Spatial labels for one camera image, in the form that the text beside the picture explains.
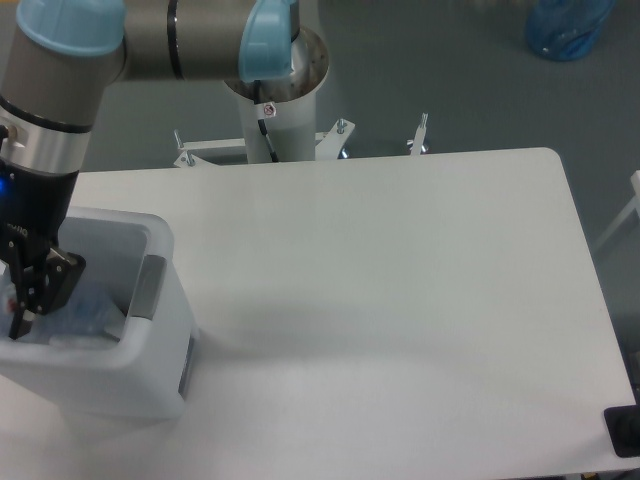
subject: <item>gray floor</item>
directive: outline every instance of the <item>gray floor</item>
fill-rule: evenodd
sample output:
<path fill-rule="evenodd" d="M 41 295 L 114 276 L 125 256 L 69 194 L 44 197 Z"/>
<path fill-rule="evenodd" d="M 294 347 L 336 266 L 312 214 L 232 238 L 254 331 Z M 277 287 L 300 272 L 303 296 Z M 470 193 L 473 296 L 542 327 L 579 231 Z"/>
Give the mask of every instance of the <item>gray floor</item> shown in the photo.
<path fill-rule="evenodd" d="M 436 153 L 546 146 L 562 157 L 592 242 L 629 201 L 640 169 L 640 2 L 619 0 L 595 50 L 554 63 L 530 53 L 531 1 L 302 0 L 331 72 L 318 128 L 357 124 L 355 156 L 402 154 L 430 113 Z M 0 74 L 15 6 L 0 4 Z M 85 170 L 168 167 L 185 141 L 241 136 L 220 84 L 130 83 L 105 95 Z M 597 267 L 621 343 L 640 350 L 640 232 Z"/>

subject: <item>metal bracket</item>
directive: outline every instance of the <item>metal bracket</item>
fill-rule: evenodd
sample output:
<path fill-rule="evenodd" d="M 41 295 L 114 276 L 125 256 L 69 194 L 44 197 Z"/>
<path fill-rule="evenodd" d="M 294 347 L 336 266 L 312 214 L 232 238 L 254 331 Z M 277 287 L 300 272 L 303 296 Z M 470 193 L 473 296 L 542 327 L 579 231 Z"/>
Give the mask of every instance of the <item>metal bracket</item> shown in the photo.
<path fill-rule="evenodd" d="M 329 132 L 316 133 L 316 160 L 349 158 L 345 143 L 355 128 L 354 123 L 340 119 Z M 243 138 L 182 143 L 179 141 L 180 135 L 177 130 L 174 131 L 174 136 L 178 144 L 179 156 L 173 165 L 179 168 L 216 166 L 214 163 L 203 160 L 197 154 L 206 157 L 230 157 L 243 155 L 247 151 Z"/>

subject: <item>cable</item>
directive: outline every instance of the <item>cable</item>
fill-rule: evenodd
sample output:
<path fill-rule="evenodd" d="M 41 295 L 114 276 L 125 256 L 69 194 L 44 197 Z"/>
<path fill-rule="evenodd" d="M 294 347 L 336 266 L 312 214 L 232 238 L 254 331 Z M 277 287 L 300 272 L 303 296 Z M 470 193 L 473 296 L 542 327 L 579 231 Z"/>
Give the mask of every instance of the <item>cable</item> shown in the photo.
<path fill-rule="evenodd" d="M 255 82 L 253 82 L 253 103 L 254 105 L 260 104 L 260 80 L 256 80 Z M 271 161 L 273 163 L 279 163 L 280 159 L 278 158 L 276 149 L 273 146 L 273 142 L 271 141 L 271 137 L 269 136 L 269 131 L 267 130 L 267 124 L 264 121 L 264 119 L 258 120 L 258 128 L 260 129 L 260 133 L 262 134 L 265 142 L 267 143 L 267 149 L 269 150 L 269 156 L 271 157 Z"/>

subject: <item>white table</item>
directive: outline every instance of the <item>white table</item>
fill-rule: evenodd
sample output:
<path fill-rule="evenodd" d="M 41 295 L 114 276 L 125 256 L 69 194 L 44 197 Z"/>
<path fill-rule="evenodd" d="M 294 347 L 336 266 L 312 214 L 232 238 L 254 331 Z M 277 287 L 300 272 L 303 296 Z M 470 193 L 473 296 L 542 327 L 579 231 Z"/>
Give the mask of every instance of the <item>white table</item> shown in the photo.
<path fill-rule="evenodd" d="M 633 396 L 558 157 L 82 175 L 155 213 L 202 328 L 178 421 L 0 380 L 2 479 L 497 479 L 626 469 Z"/>

